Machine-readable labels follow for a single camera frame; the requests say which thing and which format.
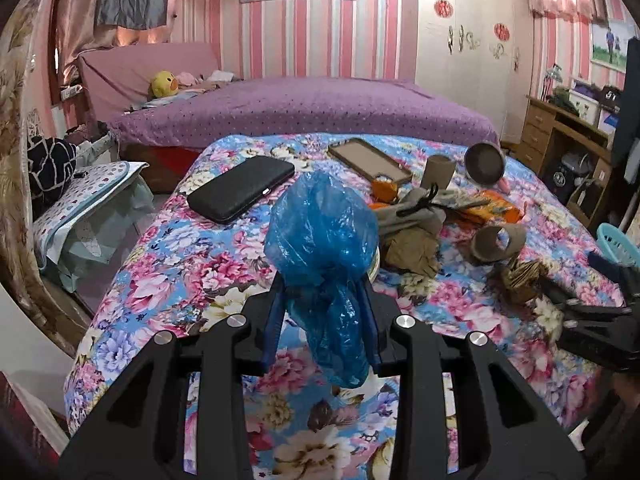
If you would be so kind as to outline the white wardrobe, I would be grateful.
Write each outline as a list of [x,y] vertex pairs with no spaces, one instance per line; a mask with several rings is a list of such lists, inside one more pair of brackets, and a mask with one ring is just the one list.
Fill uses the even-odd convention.
[[533,76],[528,0],[419,0],[416,83],[475,110],[517,144]]

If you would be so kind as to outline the brown phone case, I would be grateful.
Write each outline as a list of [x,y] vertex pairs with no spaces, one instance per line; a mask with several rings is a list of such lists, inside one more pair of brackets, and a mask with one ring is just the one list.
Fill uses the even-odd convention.
[[350,138],[328,146],[328,153],[369,182],[387,179],[398,185],[409,183],[412,172],[390,155],[359,138]]

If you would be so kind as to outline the cardboard tube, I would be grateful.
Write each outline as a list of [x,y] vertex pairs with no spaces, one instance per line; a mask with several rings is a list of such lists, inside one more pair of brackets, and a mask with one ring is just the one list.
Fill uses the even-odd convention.
[[431,155],[425,164],[422,188],[428,190],[436,184],[439,191],[446,190],[456,171],[456,162],[442,154]]
[[484,226],[471,240],[471,254],[482,263],[508,260],[517,256],[524,248],[526,233],[526,227],[516,223]]

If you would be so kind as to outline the black white patterned pillow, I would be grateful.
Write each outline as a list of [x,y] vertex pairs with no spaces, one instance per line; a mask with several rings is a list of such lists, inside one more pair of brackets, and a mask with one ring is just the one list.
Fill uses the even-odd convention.
[[32,136],[27,144],[32,213],[39,218],[70,186],[76,171],[77,146],[64,139]]

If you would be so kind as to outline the brown crumpled paper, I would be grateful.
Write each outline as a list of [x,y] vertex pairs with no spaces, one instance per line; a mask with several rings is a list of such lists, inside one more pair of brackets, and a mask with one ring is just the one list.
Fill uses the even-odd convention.
[[414,226],[381,240],[386,269],[434,278],[439,271],[439,240],[427,230]]

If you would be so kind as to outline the pink mug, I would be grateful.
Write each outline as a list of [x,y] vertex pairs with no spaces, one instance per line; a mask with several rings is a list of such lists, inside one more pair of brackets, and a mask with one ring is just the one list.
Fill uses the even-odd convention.
[[469,178],[482,188],[496,188],[504,195],[511,193],[504,176],[506,158],[496,144],[480,142],[470,146],[464,154],[464,166]]

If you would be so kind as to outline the orange bottle cap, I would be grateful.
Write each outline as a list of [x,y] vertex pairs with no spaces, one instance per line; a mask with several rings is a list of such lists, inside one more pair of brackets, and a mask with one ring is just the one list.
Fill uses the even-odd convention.
[[371,196],[377,203],[393,205],[398,199],[398,185],[393,181],[376,179],[371,182]]

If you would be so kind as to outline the purple bed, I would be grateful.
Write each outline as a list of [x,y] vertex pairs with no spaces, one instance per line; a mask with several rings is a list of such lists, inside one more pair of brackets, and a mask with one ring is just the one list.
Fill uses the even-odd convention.
[[123,144],[191,150],[234,134],[379,134],[463,146],[499,141],[487,117],[396,79],[232,82],[185,101],[123,114],[110,120],[108,128]]

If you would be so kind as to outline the grey sock with black loop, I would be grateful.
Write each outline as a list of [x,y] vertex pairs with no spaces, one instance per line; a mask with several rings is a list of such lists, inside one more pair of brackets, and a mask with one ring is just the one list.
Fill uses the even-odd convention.
[[412,228],[437,236],[446,220],[447,210],[467,210],[489,202],[489,198],[472,196],[460,190],[439,191],[436,184],[429,190],[412,188],[396,205],[374,212],[378,220],[378,236],[383,238]]

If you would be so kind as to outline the yellow duck plush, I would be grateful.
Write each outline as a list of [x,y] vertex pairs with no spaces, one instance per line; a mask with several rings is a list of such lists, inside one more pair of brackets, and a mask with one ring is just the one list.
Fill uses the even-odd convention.
[[155,99],[168,98],[178,93],[179,83],[169,70],[160,70],[151,78],[150,89]]

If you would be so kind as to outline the blue plastic bag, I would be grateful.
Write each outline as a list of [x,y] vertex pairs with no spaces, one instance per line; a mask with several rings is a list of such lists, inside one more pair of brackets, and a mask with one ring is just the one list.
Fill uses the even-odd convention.
[[369,374],[357,288],[377,250],[375,214],[326,172],[302,174],[271,208],[264,253],[284,281],[288,315],[341,388]]

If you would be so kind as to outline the orange snack wrapper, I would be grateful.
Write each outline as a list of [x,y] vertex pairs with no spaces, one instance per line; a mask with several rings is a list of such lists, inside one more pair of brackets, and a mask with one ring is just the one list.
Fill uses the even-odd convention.
[[478,192],[472,196],[479,205],[450,210],[447,219],[460,226],[481,228],[488,224],[518,223],[524,214],[500,193],[491,190]]

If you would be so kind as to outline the upright cardboard tube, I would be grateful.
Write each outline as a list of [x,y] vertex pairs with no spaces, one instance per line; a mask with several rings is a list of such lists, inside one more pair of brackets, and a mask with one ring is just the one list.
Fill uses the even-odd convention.
[[428,190],[436,184],[439,191],[446,190],[456,171],[456,162],[442,154],[431,155],[425,164],[422,188]]

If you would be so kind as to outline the blue plastic basket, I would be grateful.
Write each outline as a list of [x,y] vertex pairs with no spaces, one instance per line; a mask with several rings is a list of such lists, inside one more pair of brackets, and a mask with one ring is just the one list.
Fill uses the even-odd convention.
[[597,228],[597,244],[608,260],[621,266],[640,266],[639,248],[616,226],[601,223]]

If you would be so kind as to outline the dotted folded blanket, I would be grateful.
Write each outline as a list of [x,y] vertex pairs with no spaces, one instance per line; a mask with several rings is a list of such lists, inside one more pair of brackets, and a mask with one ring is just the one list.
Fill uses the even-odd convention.
[[66,237],[77,221],[134,182],[147,166],[146,162],[121,160],[82,168],[84,175],[73,177],[63,196],[34,222],[35,254],[40,269],[48,261],[58,262]]

